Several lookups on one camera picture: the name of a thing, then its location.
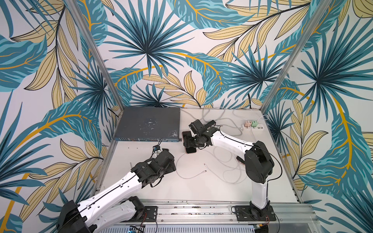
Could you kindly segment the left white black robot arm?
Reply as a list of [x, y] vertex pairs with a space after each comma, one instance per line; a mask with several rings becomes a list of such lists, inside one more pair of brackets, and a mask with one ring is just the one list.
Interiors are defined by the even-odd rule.
[[134, 193], [176, 170], [174, 156], [162, 150], [155, 158], [137, 163], [104, 191], [76, 203], [69, 201], [60, 212], [59, 233], [99, 233], [122, 221], [141, 221], [145, 206]]

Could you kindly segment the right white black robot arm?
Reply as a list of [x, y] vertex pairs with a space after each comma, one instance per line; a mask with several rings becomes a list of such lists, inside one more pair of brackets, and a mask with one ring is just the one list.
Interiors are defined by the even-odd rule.
[[182, 132], [186, 153], [195, 153], [197, 149], [215, 146], [234, 154], [238, 162], [245, 165], [246, 175], [252, 181], [252, 199], [248, 210], [243, 210], [242, 213], [254, 220], [268, 216], [271, 212], [268, 177], [272, 175], [275, 163], [265, 144], [261, 141], [243, 141], [223, 133], [214, 120], [202, 124], [197, 119], [189, 128], [191, 131]]

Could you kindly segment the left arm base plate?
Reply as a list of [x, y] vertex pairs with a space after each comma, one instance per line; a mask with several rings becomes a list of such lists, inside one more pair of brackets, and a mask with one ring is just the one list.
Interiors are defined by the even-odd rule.
[[140, 212], [136, 212], [135, 215], [126, 222], [156, 222], [158, 214], [158, 206], [145, 206]]

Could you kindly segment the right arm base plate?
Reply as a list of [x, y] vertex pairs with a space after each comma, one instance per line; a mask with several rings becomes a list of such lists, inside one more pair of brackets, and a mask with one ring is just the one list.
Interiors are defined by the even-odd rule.
[[270, 205], [265, 206], [264, 209], [259, 209], [254, 205], [236, 205], [233, 208], [233, 213], [239, 222], [272, 222], [277, 220], [273, 207]]

